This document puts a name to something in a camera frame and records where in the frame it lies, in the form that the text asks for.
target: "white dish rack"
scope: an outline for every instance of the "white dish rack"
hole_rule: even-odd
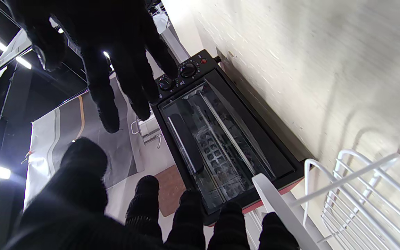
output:
[[[356,158],[365,166],[353,171],[344,160],[345,156]],[[400,193],[400,183],[387,174],[399,159],[400,154],[396,152],[373,162],[359,152],[344,149],[338,154],[333,173],[320,162],[308,159],[305,161],[305,196],[289,204],[263,174],[254,176],[252,180],[267,212],[278,214],[303,250],[319,250],[319,244],[331,238],[344,250],[400,250],[400,206],[377,188],[380,182],[384,182],[381,184],[390,185],[393,191]],[[322,171],[330,181],[329,185],[313,193],[309,193],[311,166]],[[320,217],[330,235],[312,239],[304,227],[308,203],[325,194]],[[300,221],[291,209],[302,204],[305,212]]]

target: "oven rack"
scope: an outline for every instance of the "oven rack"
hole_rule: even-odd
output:
[[[364,167],[354,171],[344,156],[359,160]],[[352,149],[341,150],[331,173],[314,159],[305,161],[305,196],[287,204],[273,184],[263,175],[252,178],[268,212],[276,212],[302,249],[318,250],[319,244],[334,238],[341,249],[400,250],[400,202],[386,198],[385,185],[400,195],[400,183],[387,170],[400,159],[396,152],[372,161]],[[310,167],[322,171],[330,184],[309,193]],[[330,235],[314,240],[307,233],[308,203],[325,195],[321,219]],[[295,217],[291,208],[305,205],[303,219]]]

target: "oven control knob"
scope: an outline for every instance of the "oven control knob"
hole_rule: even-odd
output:
[[[195,75],[197,67],[192,63],[187,63],[180,68],[180,75],[184,78],[189,78]]]
[[[173,86],[173,81],[165,76],[160,77],[158,80],[158,84],[160,86],[160,89],[163,91],[168,91],[171,90]]]

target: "oven door handle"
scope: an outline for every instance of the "oven door handle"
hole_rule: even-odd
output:
[[[203,158],[195,143],[194,137],[179,114],[170,115],[168,120],[185,152],[192,171],[194,174],[199,174],[205,167],[203,166]]]

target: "oven glass door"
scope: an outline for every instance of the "oven glass door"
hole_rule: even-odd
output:
[[[208,214],[252,188],[254,175],[275,178],[239,112],[206,78],[161,110]]]

